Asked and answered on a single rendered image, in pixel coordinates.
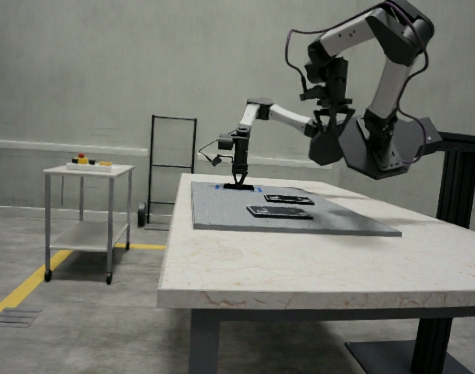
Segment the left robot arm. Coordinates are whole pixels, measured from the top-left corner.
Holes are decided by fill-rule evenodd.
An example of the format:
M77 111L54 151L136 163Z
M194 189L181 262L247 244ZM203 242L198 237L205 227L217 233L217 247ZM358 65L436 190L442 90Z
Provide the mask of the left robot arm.
M432 21L407 0L384 0L382 3L392 3L407 16L426 49L435 31ZM328 78L334 78L334 81L338 78L347 80L348 60L343 56L335 57L345 49L377 38L386 55L384 70L370 106L356 121L380 172L403 166L391 140L394 125L398 121L397 101L411 69L423 53L410 27L391 8L378 6L373 11L323 32L308 46L310 61L304 65L307 79L312 84L325 83Z

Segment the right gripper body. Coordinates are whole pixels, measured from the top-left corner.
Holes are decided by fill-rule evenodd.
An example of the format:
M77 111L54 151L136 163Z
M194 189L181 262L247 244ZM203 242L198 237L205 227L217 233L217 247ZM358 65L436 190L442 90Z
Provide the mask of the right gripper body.
M248 164L247 164L247 157L248 157L248 152L243 153L243 151L235 150L234 153L234 161L233 161L233 156L223 156L220 154L217 154L217 156L212 160L214 161L217 157L227 157L227 158L232 158L232 170L233 171L243 171L243 170L248 170ZM242 170L243 169L243 170Z

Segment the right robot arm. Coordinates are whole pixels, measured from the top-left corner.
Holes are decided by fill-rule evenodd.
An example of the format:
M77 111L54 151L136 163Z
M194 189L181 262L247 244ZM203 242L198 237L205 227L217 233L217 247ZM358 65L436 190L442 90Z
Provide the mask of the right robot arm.
M258 106L251 104L260 105L259 110ZM243 153L244 151L248 151L250 131L255 119L264 121L271 119L282 122L298 129L309 138L312 138L319 131L315 118L299 116L284 110L276 105L276 103L274 103L270 98L252 98L247 99L245 113L236 128L237 134L231 133L219 135L218 150L232 151L235 144L235 150L239 151L238 153L240 153L240 151L243 151Z

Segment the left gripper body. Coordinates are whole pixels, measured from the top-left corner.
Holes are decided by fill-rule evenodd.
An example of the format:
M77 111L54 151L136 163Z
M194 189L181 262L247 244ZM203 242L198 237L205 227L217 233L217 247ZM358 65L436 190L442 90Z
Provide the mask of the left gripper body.
M325 79L325 86L317 84L315 85L316 87L314 86L313 88L307 89L306 92L310 92L310 91L320 88L321 97L317 98L317 99L320 99L320 100L317 100L317 105L322 106L322 109L320 109L320 111L329 111L328 108L330 106L348 108L347 104L352 105L353 99L345 98L346 83L347 83L347 80L342 80L341 78L338 78L337 81L334 81L334 78L328 78L328 80ZM330 97L330 96L333 96L333 97ZM339 97L342 97L342 98L339 98ZM326 108L326 109L323 109L323 108Z

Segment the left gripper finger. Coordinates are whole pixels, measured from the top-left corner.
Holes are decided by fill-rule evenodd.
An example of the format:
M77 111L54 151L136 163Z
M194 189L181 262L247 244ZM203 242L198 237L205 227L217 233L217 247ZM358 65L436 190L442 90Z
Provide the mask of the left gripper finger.
M327 127L326 127L326 130L324 131L323 126L322 126L322 122L321 122L321 119L320 119L320 116L329 116L329 117L330 117L329 111L313 110L313 114L314 114L315 119L316 119L316 121L317 121L317 124L318 124L318 126L319 126L321 136L327 137L327 135L328 135L328 133L329 133L329 131L330 131L330 128L331 128L331 126L332 126L331 118L329 119L329 122L328 122L328 125L327 125Z
M336 106L330 106L328 109L329 109L329 113L330 113L330 118L331 118L333 130L334 130L334 134L335 134L335 136L340 137L341 134L343 133L346 125L348 124L348 122L352 118L353 114L355 113L356 109L336 107ZM339 131L338 131L338 127L337 127L336 113L346 114L346 118L345 118L341 128L339 129Z

